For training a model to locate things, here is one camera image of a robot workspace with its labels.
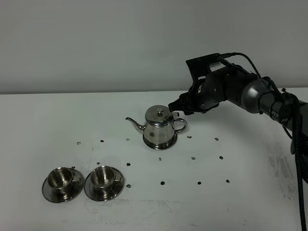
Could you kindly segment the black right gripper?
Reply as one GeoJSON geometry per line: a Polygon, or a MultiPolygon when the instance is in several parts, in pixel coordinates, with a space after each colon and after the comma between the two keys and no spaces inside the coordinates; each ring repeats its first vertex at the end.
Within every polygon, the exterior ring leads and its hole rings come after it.
{"type": "Polygon", "coordinates": [[[227,100],[227,91],[231,87],[231,68],[210,69],[211,65],[220,61],[226,62],[224,54],[214,53],[186,61],[193,84],[182,98],[168,104],[170,112],[182,111],[185,115],[205,113],[227,100]]]}

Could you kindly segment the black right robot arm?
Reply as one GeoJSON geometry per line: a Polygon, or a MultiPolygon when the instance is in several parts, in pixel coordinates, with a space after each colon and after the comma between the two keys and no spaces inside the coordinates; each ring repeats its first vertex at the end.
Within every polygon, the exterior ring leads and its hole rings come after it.
{"type": "Polygon", "coordinates": [[[226,59],[236,53],[214,53],[186,61],[193,84],[187,93],[168,105],[170,111],[185,115],[206,113],[229,101],[252,114],[266,114],[296,135],[291,152],[299,147],[302,158],[308,157],[308,104],[296,101],[288,92],[279,92],[269,77],[249,73],[226,59]]]}

